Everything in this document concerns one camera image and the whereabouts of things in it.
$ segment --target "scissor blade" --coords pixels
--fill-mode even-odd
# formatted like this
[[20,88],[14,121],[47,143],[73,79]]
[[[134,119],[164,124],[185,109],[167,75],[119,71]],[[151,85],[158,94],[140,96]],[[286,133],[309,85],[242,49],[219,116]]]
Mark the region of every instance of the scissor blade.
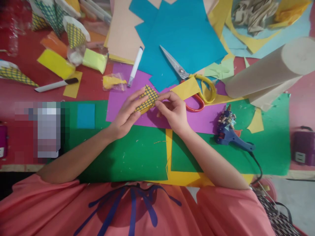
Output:
[[188,78],[189,74],[184,70],[184,68],[180,66],[180,64],[172,57],[171,54],[169,54],[168,51],[165,50],[165,48],[163,48],[161,45],[160,47],[163,50],[166,58],[168,59],[168,61],[170,62],[174,70],[176,71],[176,73],[180,76],[180,78],[181,79]]

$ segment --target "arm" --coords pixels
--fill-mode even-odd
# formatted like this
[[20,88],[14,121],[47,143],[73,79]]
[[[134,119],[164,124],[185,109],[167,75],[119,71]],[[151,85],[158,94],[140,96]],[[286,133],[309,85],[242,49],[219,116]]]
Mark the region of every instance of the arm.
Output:
[[155,103],[158,116],[164,115],[173,131],[184,141],[200,167],[215,186],[249,189],[242,175],[217,151],[196,134],[188,124],[186,103],[174,92],[161,95]]
[[44,166],[37,175],[52,184],[73,181],[110,143],[124,137],[130,131],[131,126],[140,117],[140,112],[134,110],[148,99],[148,96],[144,96],[136,100],[144,91],[145,88],[142,88],[127,98],[108,128]]

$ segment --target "hand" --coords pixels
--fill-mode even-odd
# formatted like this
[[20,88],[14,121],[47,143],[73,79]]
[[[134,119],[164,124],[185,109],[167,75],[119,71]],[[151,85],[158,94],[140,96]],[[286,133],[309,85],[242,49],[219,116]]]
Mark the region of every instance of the hand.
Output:
[[105,129],[107,133],[106,136],[109,137],[112,142],[124,137],[130,131],[132,125],[139,119],[141,113],[134,111],[138,106],[149,99],[148,96],[137,99],[144,92],[145,88],[143,87],[131,94],[122,105],[115,120]]
[[173,91],[161,94],[155,106],[159,110],[157,117],[164,115],[172,130],[179,136],[191,129],[187,121],[186,103]]

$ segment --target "blue paper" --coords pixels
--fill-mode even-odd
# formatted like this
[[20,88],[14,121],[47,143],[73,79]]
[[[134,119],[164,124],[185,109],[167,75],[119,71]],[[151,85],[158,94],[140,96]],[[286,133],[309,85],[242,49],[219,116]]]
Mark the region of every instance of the blue paper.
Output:
[[78,104],[76,127],[95,129],[95,104]]
[[133,0],[130,5],[133,13],[145,18],[144,23],[136,26],[145,45],[138,69],[152,75],[150,81],[159,92],[179,84],[160,45],[188,73],[195,73],[227,54],[208,21],[202,0],[177,0],[172,5],[162,1],[157,14],[151,6],[145,9],[146,13],[139,13],[145,1]]
[[282,45],[292,41],[293,39],[309,36],[309,32],[311,30],[309,16],[313,3],[314,2],[312,1],[303,15],[293,25],[283,28],[279,34],[274,36],[255,54],[251,54],[247,50],[246,45],[244,45],[237,37],[235,37],[226,26],[223,28],[222,34],[232,54],[235,56],[261,59]]

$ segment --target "yellow scissor handle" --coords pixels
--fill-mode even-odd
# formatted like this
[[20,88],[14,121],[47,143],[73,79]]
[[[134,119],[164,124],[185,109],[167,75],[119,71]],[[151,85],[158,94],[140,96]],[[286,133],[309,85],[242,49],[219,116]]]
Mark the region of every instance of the yellow scissor handle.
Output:
[[208,79],[207,77],[200,75],[200,74],[190,74],[189,78],[195,77],[196,79],[200,79],[203,82],[206,82],[209,85],[210,88],[210,92],[211,92],[211,98],[209,100],[206,100],[206,98],[204,97],[204,95],[202,94],[202,92],[199,92],[198,95],[202,98],[202,100],[204,101],[205,104],[210,104],[214,101],[214,99],[216,98],[217,95],[217,89],[214,86],[214,84],[212,83],[212,81],[210,79]]

